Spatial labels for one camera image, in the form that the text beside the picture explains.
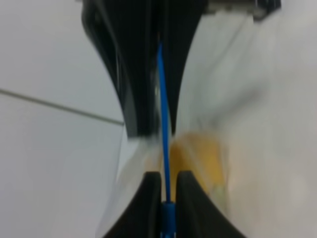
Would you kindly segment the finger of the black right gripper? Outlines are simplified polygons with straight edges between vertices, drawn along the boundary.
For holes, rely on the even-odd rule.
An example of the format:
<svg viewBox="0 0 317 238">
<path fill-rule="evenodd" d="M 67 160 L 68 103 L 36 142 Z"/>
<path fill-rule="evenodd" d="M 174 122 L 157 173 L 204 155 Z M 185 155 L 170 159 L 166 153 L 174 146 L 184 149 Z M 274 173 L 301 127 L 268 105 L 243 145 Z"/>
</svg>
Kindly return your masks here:
<svg viewBox="0 0 317 238">
<path fill-rule="evenodd" d="M 128 136 L 159 130 L 155 0 L 85 0 L 82 24 L 115 87 Z"/>
<path fill-rule="evenodd" d="M 204 0 L 164 0 L 162 55 L 171 133 L 175 134 L 182 77 L 188 53 L 206 7 Z"/>
</svg>

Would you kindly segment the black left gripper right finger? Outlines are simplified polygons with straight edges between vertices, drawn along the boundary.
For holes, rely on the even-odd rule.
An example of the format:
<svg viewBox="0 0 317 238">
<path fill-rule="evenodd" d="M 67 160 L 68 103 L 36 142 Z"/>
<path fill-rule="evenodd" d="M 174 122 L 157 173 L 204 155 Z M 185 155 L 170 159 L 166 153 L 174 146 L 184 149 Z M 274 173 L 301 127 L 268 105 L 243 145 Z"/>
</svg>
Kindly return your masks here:
<svg viewBox="0 0 317 238">
<path fill-rule="evenodd" d="M 178 238 L 243 238 L 205 194 L 191 171 L 181 171 L 176 183 Z"/>
</svg>

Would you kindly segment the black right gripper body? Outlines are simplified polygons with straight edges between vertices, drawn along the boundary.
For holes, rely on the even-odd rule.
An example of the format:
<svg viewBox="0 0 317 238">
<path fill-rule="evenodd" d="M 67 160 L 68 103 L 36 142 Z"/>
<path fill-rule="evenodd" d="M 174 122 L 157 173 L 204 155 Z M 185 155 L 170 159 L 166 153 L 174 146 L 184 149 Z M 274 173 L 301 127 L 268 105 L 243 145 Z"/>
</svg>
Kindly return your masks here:
<svg viewBox="0 0 317 238">
<path fill-rule="evenodd" d="M 279 9 L 281 0 L 209 0 L 204 14 L 239 12 L 251 15 L 255 22 L 260 22 Z"/>
</svg>

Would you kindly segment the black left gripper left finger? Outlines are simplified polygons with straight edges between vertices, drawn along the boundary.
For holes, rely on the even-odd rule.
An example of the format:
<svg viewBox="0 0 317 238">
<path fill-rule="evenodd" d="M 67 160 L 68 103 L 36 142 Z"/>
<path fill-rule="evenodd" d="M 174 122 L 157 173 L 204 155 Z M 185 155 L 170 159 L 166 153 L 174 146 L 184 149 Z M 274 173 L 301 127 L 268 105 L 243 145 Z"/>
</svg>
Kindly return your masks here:
<svg viewBox="0 0 317 238">
<path fill-rule="evenodd" d="M 105 238 L 159 238 L 161 224 L 161 176 L 146 172 L 136 194 Z"/>
</svg>

